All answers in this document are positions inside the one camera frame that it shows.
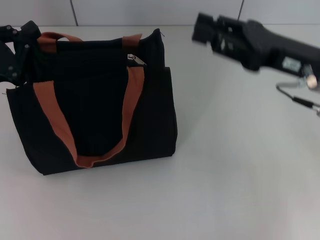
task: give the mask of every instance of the white table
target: white table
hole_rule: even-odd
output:
[[[320,45],[320,25],[267,27]],[[155,28],[41,30],[110,40]],[[294,77],[213,55],[192,43],[191,26],[160,29],[178,121],[173,157],[42,176],[0,95],[1,240],[320,239],[320,118],[275,89]]]

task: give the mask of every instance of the white wall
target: white wall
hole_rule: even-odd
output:
[[[0,26],[75,26],[70,0],[1,0]]]
[[[199,12],[237,18],[242,0],[73,0],[80,26],[193,25]]]
[[[320,24],[320,0],[245,0],[241,20],[263,24]]]

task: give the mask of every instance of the metal zipper pull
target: metal zipper pull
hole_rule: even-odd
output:
[[[137,64],[147,65],[144,61],[133,54],[128,54],[128,59],[135,61]]]

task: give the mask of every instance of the zipper pull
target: zipper pull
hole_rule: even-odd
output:
[[[135,56],[133,54],[128,54],[128,60],[133,60],[137,64],[147,65],[144,61],[142,61],[140,58],[138,58],[137,56]]]

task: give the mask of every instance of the sticker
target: sticker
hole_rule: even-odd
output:
[[[298,73],[301,69],[301,62],[286,56],[282,62],[282,67]]]

